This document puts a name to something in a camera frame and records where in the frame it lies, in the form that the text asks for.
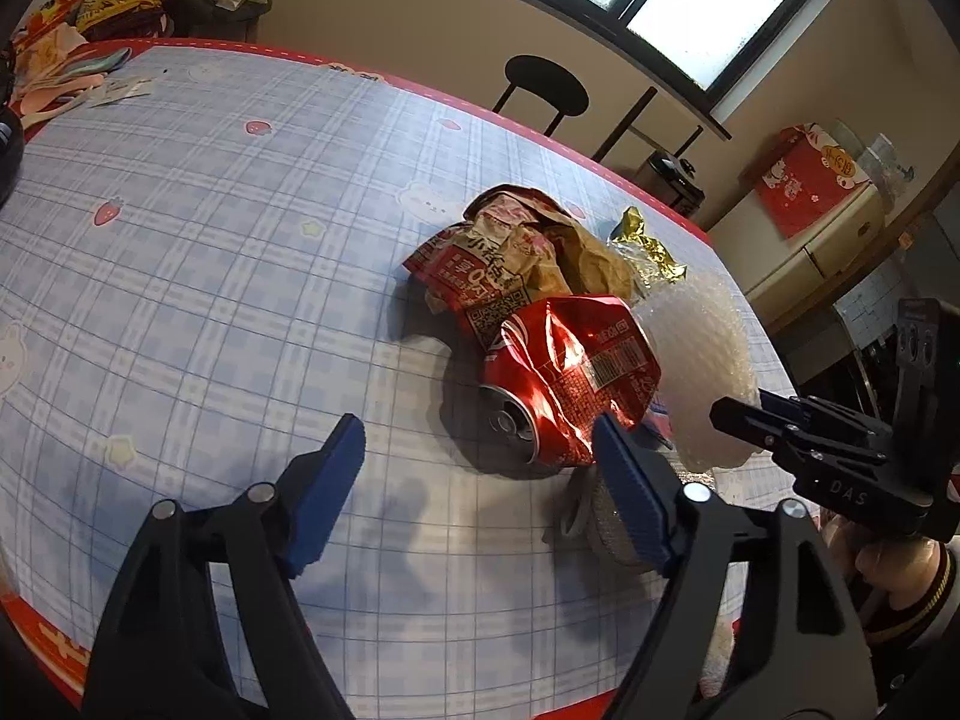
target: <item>stool leg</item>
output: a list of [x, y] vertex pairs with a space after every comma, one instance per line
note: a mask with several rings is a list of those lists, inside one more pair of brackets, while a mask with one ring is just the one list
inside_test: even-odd
[[620, 124], [618, 124], [613, 132], [608, 135], [606, 141], [603, 141], [603, 145], [597, 149], [596, 153], [593, 155], [594, 162], [600, 162], [607, 154], [610, 152], [610, 149], [616, 145], [616, 142], [623, 137], [623, 133], [627, 131], [631, 124], [635, 122], [637, 116], [643, 111], [647, 105], [650, 104], [650, 100], [656, 97], [656, 87], [651, 86], [646, 92], [643, 93], [643, 97], [637, 100], [637, 104], [627, 113], [623, 119], [621, 119]]
[[548, 138], [549, 138], [551, 135], [553, 135], [553, 131], [557, 128], [557, 124], [559, 124], [560, 122], [563, 122], [563, 114], [562, 114], [562, 113], [558, 113], [557, 116], [555, 117], [555, 119], [553, 119], [553, 121], [550, 122], [550, 127], [547, 127], [547, 128], [544, 130], [544, 135], [546, 135]]
[[503, 93], [502, 97], [496, 102], [496, 105], [493, 106], [493, 113], [499, 113], [500, 108], [503, 107], [504, 103], [510, 98], [510, 95], [514, 93], [517, 84], [512, 83], [507, 87], [507, 91]]

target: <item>table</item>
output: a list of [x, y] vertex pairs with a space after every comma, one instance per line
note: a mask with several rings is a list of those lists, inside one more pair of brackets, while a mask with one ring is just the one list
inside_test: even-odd
[[[600, 237], [652, 201], [402, 79], [247, 46], [131, 45], [120, 74], [156, 76], [155, 92], [48, 124], [0, 210], [14, 362], [0, 371], [0, 541], [22, 597], [89, 647], [152, 501], [232, 500], [352, 412], [366, 463], [294, 587], [356, 715], [527, 720], [616, 686], [662, 581], [558, 542], [565, 475], [503, 461], [472, 342], [400, 263], [502, 182], [543, 189]], [[703, 234], [641, 207], [679, 261], [724, 275], [760, 386], [789, 392]], [[790, 479], [764, 455], [718, 483], [770, 507]], [[229, 573], [214, 580], [232, 673], [256, 700]]]

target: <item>silver screw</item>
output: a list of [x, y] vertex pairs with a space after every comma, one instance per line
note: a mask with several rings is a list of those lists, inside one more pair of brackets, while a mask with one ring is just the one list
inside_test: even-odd
[[713, 493], [710, 492], [710, 488], [707, 485], [702, 485], [700, 482], [690, 482], [686, 485], [683, 485], [683, 494], [691, 501], [696, 501], [697, 503], [706, 503], [710, 499], [710, 495]]
[[260, 482], [247, 490], [247, 498], [250, 498], [253, 503], [267, 503], [274, 499], [276, 492], [277, 489], [270, 482]]
[[176, 512], [176, 504], [173, 501], [157, 501], [154, 507], [150, 509], [155, 519], [170, 519]]
[[794, 517], [795, 519], [803, 519], [808, 515], [803, 502], [796, 498], [787, 498], [785, 501], [781, 501], [781, 509], [788, 517]]

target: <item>human hand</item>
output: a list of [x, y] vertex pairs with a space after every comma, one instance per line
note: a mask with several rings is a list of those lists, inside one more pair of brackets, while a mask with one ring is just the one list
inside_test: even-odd
[[940, 546], [925, 536], [872, 541], [871, 531], [843, 517], [829, 520], [821, 533], [844, 578], [850, 581], [859, 573], [868, 584], [886, 590], [892, 610], [922, 599], [940, 567]]

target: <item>window frame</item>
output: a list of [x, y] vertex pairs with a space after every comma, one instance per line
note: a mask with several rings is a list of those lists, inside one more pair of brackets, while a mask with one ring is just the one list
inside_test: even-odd
[[714, 133], [728, 140], [730, 134], [710, 114], [723, 97], [736, 86], [748, 69], [760, 58], [779, 33], [808, 0], [784, 0], [765, 20], [754, 36], [728, 62], [719, 76], [702, 89], [666, 55], [627, 29], [634, 15], [647, 0], [611, 0], [608, 9], [592, 0], [525, 0], [566, 20], [605, 43], [640, 71], [678, 97], [685, 106]]

